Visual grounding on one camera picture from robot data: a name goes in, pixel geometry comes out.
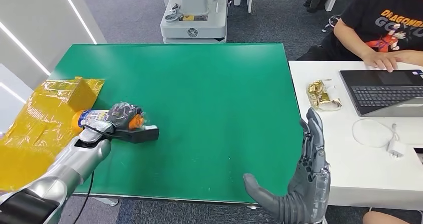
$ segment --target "bottle label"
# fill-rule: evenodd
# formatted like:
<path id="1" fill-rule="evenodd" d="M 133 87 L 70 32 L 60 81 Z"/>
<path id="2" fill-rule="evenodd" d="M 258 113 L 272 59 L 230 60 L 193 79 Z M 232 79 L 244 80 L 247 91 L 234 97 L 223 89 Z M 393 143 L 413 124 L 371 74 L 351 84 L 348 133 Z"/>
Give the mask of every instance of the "bottle label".
<path id="1" fill-rule="evenodd" d="M 85 110 L 78 119 L 78 126 L 90 125 L 95 121 L 104 121 L 107 110 Z"/>

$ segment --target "led light strip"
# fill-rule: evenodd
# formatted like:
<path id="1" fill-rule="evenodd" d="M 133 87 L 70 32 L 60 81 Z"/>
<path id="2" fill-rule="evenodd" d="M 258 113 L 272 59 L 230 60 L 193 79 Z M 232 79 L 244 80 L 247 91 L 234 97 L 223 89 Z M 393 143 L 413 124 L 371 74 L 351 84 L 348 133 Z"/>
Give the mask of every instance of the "led light strip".
<path id="1" fill-rule="evenodd" d="M 85 24 L 84 20 L 82 19 L 81 15 L 79 14 L 78 10 L 76 9 L 75 5 L 73 4 L 72 0 L 67 0 L 67 1 L 69 2 L 69 4 L 72 7 L 73 11 L 75 12 L 76 16 L 78 17 L 79 21 L 81 22 L 82 26 L 84 26 L 85 31 L 87 31 L 87 33 L 90 36 L 93 43 L 97 44 L 97 42 L 95 41 L 92 33 L 88 29 L 87 25 Z"/>
<path id="2" fill-rule="evenodd" d="M 11 38 L 18 46 L 19 48 L 22 49 L 22 51 L 24 53 L 26 53 L 26 55 L 28 55 L 28 57 L 39 67 L 42 69 L 42 71 L 44 71 L 44 73 L 46 73 L 48 76 L 51 75 L 51 73 L 44 67 L 44 65 L 41 64 L 40 61 L 38 61 L 38 59 L 36 59 L 34 57 L 34 55 L 32 55 L 31 52 L 29 52 L 29 50 L 6 28 L 6 26 L 0 21 L 0 28 L 9 36 L 9 38 Z"/>
<path id="3" fill-rule="evenodd" d="M 7 87 L 4 83 L 0 83 L 0 87 L 4 88 L 7 92 L 9 92 L 13 97 L 17 98 L 22 103 L 26 103 L 26 101 L 21 98 L 17 93 L 13 92 L 9 87 Z"/>

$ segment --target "charger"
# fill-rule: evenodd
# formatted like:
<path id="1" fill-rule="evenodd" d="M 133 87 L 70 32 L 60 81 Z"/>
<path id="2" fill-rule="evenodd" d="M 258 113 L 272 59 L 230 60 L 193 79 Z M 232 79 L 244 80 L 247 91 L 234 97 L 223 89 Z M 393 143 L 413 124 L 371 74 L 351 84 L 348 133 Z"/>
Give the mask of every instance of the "charger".
<path id="1" fill-rule="evenodd" d="M 356 136 L 356 133 L 355 133 L 356 128 L 355 127 L 356 127 L 357 123 L 365 121 L 365 120 L 375 122 L 375 123 L 379 124 L 380 126 L 385 127 L 386 130 L 389 130 L 389 132 L 390 132 L 389 139 L 384 138 L 383 135 L 381 135 L 380 139 L 385 140 L 385 141 L 382 141 L 382 145 L 374 145 L 373 143 L 372 144 L 366 144 L 366 143 L 360 142 L 358 137 Z M 367 146 L 367 147 L 372 147 L 372 148 L 386 147 L 386 151 L 389 154 L 391 154 L 391 156 L 396 157 L 396 158 L 400 158 L 400 157 L 404 156 L 404 154 L 407 150 L 407 146 L 406 146 L 406 144 L 400 142 L 399 136 L 396 132 L 396 126 L 397 125 L 394 123 L 394 124 L 392 124 L 392 127 L 390 128 L 390 127 L 388 127 L 388 126 L 386 126 L 386 125 L 384 125 L 384 124 L 382 124 L 382 123 L 380 123 L 376 120 L 365 118 L 365 119 L 360 119 L 360 120 L 357 120 L 356 122 L 354 122 L 351 129 L 352 129 L 352 134 L 353 134 L 354 140 L 356 140 L 356 142 L 358 142 L 359 144 Z"/>
<path id="2" fill-rule="evenodd" d="M 386 151 L 393 157 L 400 158 L 404 156 L 404 153 L 406 152 L 406 145 L 396 139 L 392 139 L 389 141 Z"/>
<path id="3" fill-rule="evenodd" d="M 400 158 L 404 156 L 404 153 L 406 152 L 406 145 L 399 141 L 398 134 L 395 130 L 396 126 L 397 125 L 395 123 L 392 124 L 392 131 L 394 136 L 389 141 L 386 151 L 393 157 Z"/>

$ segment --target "gray robotic hand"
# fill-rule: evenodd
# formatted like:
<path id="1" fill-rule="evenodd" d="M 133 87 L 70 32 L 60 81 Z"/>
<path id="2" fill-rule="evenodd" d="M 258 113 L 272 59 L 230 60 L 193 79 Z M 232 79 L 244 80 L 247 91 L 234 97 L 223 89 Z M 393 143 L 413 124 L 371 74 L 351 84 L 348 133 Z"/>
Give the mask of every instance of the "gray robotic hand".
<path id="1" fill-rule="evenodd" d="M 322 221 L 328 205 L 330 172 L 326 162 L 323 126 L 319 115 L 310 108 L 304 130 L 303 151 L 288 194 L 275 196 L 261 187 L 252 174 L 244 174 L 248 194 L 285 224 L 315 224 Z"/>

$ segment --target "gray carpet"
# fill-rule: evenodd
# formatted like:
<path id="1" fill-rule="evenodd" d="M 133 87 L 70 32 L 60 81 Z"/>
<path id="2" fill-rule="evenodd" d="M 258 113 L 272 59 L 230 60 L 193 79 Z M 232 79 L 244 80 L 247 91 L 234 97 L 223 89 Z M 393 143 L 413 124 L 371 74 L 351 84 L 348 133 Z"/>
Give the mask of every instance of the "gray carpet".
<path id="1" fill-rule="evenodd" d="M 159 25 L 165 10 L 163 0 L 85 1 L 108 43 L 162 43 Z M 253 12 L 248 14 L 243 0 L 241 7 L 229 9 L 228 42 L 282 42 L 288 60 L 294 60 L 322 40 L 325 34 L 320 30 L 328 17 L 340 14 L 350 1 L 338 0 L 332 13 L 309 14 L 302 6 L 304 0 L 253 0 Z M 82 198 L 72 198 L 61 223 L 71 223 L 81 205 Z M 360 224 L 366 211 L 367 208 L 329 207 L 327 220 L 330 224 Z M 420 223 L 416 211 L 385 211 L 412 224 Z M 119 209 L 94 199 L 89 199 L 78 223 L 114 220 L 118 224 L 278 223 L 266 210 L 245 206 L 123 200 Z"/>
<path id="2" fill-rule="evenodd" d="M 328 224 L 361 224 L 369 208 L 329 206 Z M 394 215 L 411 224 L 420 224 L 418 211 L 374 209 Z M 167 201 L 123 200 L 116 224 L 279 224 L 263 208 L 192 204 Z"/>
<path id="3" fill-rule="evenodd" d="M 162 0 L 85 0 L 108 43 L 162 43 Z M 253 0 L 248 14 L 246 1 L 231 7 L 228 42 L 282 42 L 289 60 L 305 53 L 325 36 L 320 30 L 328 17 L 340 13 L 350 0 L 338 0 L 334 11 L 310 14 L 304 0 Z"/>

